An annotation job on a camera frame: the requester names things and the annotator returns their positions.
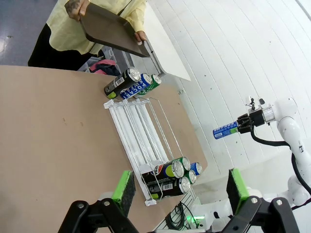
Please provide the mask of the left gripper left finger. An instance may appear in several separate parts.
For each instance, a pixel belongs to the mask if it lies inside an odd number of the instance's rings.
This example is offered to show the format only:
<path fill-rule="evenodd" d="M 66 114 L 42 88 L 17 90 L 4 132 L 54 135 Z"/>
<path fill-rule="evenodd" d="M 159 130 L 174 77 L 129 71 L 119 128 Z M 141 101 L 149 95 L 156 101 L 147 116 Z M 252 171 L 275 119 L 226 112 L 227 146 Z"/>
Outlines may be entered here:
<path fill-rule="evenodd" d="M 126 170 L 111 197 L 98 199 L 94 204 L 74 201 L 59 228 L 60 233 L 95 233 L 108 228 L 112 233 L 137 233 L 128 218 L 136 192 L 134 173 Z"/>

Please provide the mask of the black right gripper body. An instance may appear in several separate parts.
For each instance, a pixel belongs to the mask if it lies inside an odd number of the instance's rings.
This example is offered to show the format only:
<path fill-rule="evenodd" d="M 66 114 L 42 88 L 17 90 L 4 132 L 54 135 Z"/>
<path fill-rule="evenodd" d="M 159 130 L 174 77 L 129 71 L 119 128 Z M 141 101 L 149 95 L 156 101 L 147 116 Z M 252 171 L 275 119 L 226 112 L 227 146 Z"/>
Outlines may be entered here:
<path fill-rule="evenodd" d="M 249 109 L 248 111 L 248 131 L 253 131 L 254 127 L 258 127 L 265 124 L 265 119 L 263 115 L 262 109 L 252 110 Z"/>

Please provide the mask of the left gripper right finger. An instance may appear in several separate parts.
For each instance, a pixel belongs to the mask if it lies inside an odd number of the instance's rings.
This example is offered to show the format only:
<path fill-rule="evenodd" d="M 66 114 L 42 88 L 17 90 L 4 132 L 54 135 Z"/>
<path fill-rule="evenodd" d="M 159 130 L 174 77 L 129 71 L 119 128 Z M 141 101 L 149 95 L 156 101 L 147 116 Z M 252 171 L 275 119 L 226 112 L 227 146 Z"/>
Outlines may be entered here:
<path fill-rule="evenodd" d="M 233 216 L 225 227 L 227 233 L 246 233 L 252 226 L 264 233 L 298 233 L 292 209 L 285 198 L 270 202 L 251 196 L 237 168 L 229 170 L 226 191 Z"/>

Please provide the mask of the person's left hand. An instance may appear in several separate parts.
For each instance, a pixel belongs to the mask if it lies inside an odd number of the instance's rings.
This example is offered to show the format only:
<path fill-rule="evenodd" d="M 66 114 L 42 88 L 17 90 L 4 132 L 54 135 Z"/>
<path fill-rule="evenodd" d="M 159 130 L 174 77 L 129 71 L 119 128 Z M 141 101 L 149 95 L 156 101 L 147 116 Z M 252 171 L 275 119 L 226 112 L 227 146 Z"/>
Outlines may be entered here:
<path fill-rule="evenodd" d="M 135 37 L 138 45 L 142 45 L 142 43 L 147 40 L 147 36 L 146 36 L 144 31 L 135 32 L 134 37 Z"/>

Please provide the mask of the person's right hand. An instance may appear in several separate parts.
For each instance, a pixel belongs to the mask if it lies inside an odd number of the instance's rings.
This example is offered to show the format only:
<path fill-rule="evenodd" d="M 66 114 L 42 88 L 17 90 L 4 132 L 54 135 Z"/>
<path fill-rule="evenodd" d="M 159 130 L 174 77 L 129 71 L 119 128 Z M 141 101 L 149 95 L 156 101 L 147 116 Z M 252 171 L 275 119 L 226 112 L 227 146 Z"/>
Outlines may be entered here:
<path fill-rule="evenodd" d="M 71 19 L 80 21 L 80 16 L 85 15 L 88 5 L 88 0 L 69 0 L 65 4 L 65 10 Z"/>

